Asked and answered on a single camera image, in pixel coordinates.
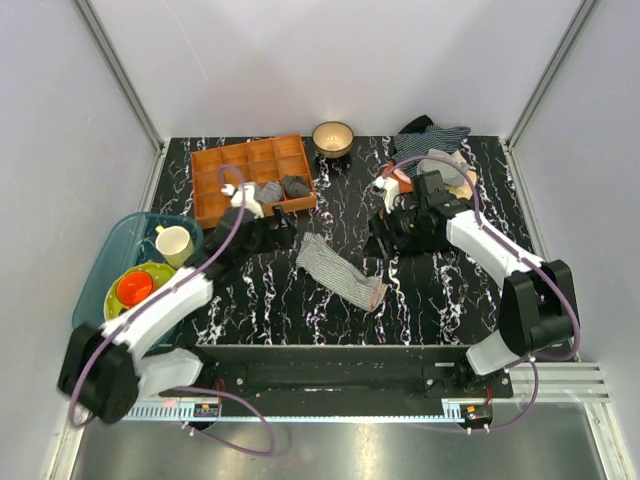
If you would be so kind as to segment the grey striped underwear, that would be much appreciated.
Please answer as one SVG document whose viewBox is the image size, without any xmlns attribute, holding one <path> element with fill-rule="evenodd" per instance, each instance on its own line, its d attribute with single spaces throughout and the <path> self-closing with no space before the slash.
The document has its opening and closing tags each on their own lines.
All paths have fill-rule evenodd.
<svg viewBox="0 0 640 480">
<path fill-rule="evenodd" d="M 296 266 L 332 293 L 366 312 L 378 308 L 388 288 L 381 276 L 367 277 L 338 255 L 320 234 L 304 233 Z"/>
</svg>

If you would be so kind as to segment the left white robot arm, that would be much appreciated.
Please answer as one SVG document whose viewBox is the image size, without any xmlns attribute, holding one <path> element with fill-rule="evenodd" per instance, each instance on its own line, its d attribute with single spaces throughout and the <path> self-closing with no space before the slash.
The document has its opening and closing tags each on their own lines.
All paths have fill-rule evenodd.
<svg viewBox="0 0 640 480">
<path fill-rule="evenodd" d="M 210 302 L 217 288 L 255 254 L 292 247 L 297 233 L 281 207 L 259 217 L 231 207 L 171 279 L 117 319 L 82 324 L 70 336 L 58 390 L 106 424 L 123 419 L 141 397 L 185 387 L 196 396 L 215 386 L 216 372 L 194 348 L 154 346 L 184 317 Z"/>
</svg>

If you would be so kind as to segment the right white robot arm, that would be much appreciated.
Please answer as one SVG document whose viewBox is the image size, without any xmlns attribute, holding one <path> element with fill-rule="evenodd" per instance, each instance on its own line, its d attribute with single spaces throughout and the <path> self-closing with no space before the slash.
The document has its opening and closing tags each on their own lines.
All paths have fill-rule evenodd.
<svg viewBox="0 0 640 480">
<path fill-rule="evenodd" d="M 383 256 L 455 248 L 500 289 L 496 331 L 469 347 L 465 365 L 454 371 L 460 393 L 476 396 L 488 387 L 490 374 L 577 338 L 575 292 L 565 262 L 546 262 L 508 239 L 468 200 L 450 193 L 437 171 L 416 176 L 409 192 L 389 173 L 373 185 L 383 207 L 369 226 Z"/>
</svg>

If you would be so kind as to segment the rolled striped underwear in tray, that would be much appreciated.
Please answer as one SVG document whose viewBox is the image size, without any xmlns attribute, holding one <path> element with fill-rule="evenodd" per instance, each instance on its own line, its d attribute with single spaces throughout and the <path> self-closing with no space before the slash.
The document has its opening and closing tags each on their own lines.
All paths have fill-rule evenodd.
<svg viewBox="0 0 640 480">
<path fill-rule="evenodd" d="M 284 191 L 282 185 L 278 181 L 269 181 L 259 188 L 259 192 L 255 194 L 257 202 L 263 205 L 275 204 L 282 201 Z"/>
</svg>

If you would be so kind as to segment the rolled dark grey underwear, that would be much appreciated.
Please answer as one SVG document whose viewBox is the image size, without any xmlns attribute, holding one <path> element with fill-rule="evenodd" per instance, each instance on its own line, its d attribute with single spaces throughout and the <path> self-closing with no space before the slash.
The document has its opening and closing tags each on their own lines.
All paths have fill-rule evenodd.
<svg viewBox="0 0 640 480">
<path fill-rule="evenodd" d="M 285 175 L 281 180 L 281 186 L 288 199 L 308 197 L 312 189 L 308 179 L 299 175 Z"/>
</svg>

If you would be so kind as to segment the orange garment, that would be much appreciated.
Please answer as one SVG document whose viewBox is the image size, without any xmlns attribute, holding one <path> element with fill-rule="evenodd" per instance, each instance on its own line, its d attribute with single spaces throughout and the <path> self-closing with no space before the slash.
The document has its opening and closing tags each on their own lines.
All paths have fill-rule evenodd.
<svg viewBox="0 0 640 480">
<path fill-rule="evenodd" d="M 389 160 L 387 166 L 383 170 L 383 174 L 388 178 L 391 178 L 398 182 L 398 188 L 402 194 L 412 192 L 413 186 L 411 183 L 411 179 L 404 173 L 402 169 L 396 169 L 393 172 L 390 172 L 394 165 L 395 163 L 392 160 Z"/>
</svg>

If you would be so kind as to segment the grey garment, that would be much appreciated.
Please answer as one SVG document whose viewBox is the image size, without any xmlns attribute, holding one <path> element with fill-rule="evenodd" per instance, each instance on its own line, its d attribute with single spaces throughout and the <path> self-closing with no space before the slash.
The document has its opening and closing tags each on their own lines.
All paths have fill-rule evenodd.
<svg viewBox="0 0 640 480">
<path fill-rule="evenodd" d="M 423 159 L 417 166 L 419 174 L 438 171 L 446 186 L 462 187 L 466 184 L 463 174 L 471 170 L 470 165 L 459 151 L 449 154 L 442 150 L 430 149 L 427 159 Z"/>
</svg>

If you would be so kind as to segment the beige garment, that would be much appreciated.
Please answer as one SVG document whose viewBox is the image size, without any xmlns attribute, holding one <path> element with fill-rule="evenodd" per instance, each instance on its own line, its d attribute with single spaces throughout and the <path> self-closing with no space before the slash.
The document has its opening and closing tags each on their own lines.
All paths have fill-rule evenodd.
<svg viewBox="0 0 640 480">
<path fill-rule="evenodd" d="M 476 185 L 478 180 L 476 169 L 467 162 L 462 153 L 460 151 L 455 152 L 452 155 L 452 159 L 465 170 L 465 173 L 471 179 L 473 185 Z M 447 189 L 458 198 L 470 200 L 473 197 L 473 189 L 465 179 L 462 179 L 462 184 L 460 186 L 448 185 Z"/>
</svg>

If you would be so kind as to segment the orange compartment tray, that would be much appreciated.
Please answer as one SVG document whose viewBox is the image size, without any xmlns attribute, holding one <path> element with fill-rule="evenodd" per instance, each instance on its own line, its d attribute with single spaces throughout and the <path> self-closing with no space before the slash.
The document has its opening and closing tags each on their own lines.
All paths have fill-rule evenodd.
<svg viewBox="0 0 640 480">
<path fill-rule="evenodd" d="M 243 180 L 261 187 L 270 181 L 280 182 L 287 176 L 306 180 L 311 190 L 309 195 L 294 198 L 284 193 L 281 201 L 263 207 L 268 216 L 273 213 L 275 206 L 287 213 L 317 206 L 317 195 L 300 135 L 216 147 L 191 154 L 194 215 L 204 229 L 215 227 L 231 205 L 231 197 L 223 192 L 223 187 L 227 184 L 234 187 L 240 184 L 240 178 L 236 174 L 222 168 L 225 164 L 237 167 Z"/>
</svg>

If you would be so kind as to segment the cream and green mug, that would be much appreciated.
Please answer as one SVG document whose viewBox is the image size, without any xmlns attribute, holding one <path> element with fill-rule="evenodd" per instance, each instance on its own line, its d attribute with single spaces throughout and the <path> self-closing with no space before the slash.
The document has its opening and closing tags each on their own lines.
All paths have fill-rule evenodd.
<svg viewBox="0 0 640 480">
<path fill-rule="evenodd" d="M 156 250 L 172 268 L 181 268 L 195 252 L 190 233 L 181 226 L 157 226 L 155 231 Z"/>
</svg>

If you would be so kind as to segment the navy striped garment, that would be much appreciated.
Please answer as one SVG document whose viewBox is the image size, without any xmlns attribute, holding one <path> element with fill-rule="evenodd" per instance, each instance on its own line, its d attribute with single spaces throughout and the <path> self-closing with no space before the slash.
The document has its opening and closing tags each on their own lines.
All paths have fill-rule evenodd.
<svg viewBox="0 0 640 480">
<path fill-rule="evenodd" d="M 403 133 L 394 137 L 395 162 L 407 160 L 415 156 L 426 155 L 430 150 L 438 150 L 447 154 L 454 153 L 471 133 L 467 126 L 440 127 L 428 126 L 421 133 Z"/>
</svg>

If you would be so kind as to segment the green dotted plate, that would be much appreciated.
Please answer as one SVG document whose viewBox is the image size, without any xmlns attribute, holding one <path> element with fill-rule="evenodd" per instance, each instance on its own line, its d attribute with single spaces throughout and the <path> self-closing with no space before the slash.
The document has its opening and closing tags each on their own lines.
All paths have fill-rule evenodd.
<svg viewBox="0 0 640 480">
<path fill-rule="evenodd" d="M 116 317 L 118 317 L 119 315 L 121 315 L 122 313 L 134 307 L 133 306 L 131 308 L 125 308 L 118 301 L 116 297 L 116 286 L 119 280 L 125 274 L 129 274 L 135 271 L 144 271 L 152 277 L 153 279 L 152 293 L 155 293 L 160 287 L 164 286 L 176 273 L 176 270 L 172 268 L 170 265 L 166 263 L 156 263 L 156 262 L 146 262 L 126 270 L 120 277 L 118 277 L 112 283 L 111 287 L 106 293 L 104 306 L 103 306 L 103 316 L 106 321 L 111 321 Z"/>
</svg>

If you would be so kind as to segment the beige ceramic bowl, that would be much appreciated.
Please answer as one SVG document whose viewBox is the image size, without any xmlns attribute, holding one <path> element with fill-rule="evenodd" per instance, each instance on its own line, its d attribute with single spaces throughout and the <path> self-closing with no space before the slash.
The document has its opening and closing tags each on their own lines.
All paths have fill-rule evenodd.
<svg viewBox="0 0 640 480">
<path fill-rule="evenodd" d="M 352 148 L 354 132 L 346 124 L 328 121 L 318 125 L 312 133 L 315 149 L 326 158 L 341 158 Z"/>
</svg>

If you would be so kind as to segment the teal plastic bin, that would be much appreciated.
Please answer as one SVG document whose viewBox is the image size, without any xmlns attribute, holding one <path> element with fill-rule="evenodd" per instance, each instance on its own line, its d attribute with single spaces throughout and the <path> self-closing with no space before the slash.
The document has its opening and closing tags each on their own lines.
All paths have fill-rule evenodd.
<svg viewBox="0 0 640 480">
<path fill-rule="evenodd" d="M 74 328 L 82 324 L 97 328 L 107 322 L 106 293 L 126 270 L 146 262 L 168 264 L 155 248 L 157 226 L 184 227 L 196 247 L 202 244 L 202 229 L 188 216 L 139 212 L 124 217 L 112 228 L 88 275 L 72 314 Z"/>
</svg>

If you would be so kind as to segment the orange cup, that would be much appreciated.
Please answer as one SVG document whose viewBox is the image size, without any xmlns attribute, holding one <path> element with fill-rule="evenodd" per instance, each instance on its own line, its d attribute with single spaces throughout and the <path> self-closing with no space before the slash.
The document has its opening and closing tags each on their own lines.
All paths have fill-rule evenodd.
<svg viewBox="0 0 640 480">
<path fill-rule="evenodd" d="M 153 290 L 153 279 L 144 271 L 125 274 L 116 286 L 116 297 L 125 307 L 131 308 L 145 300 Z"/>
</svg>

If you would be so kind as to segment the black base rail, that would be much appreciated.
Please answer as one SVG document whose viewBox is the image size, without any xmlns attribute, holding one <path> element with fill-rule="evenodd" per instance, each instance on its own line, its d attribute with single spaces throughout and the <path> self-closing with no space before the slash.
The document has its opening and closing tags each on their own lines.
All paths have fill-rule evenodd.
<svg viewBox="0 0 640 480">
<path fill-rule="evenodd" d="M 264 416 L 320 421 L 452 418 L 445 402 L 513 396 L 504 371 L 477 377 L 460 346 L 203 347 L 193 386 L 249 401 Z"/>
</svg>

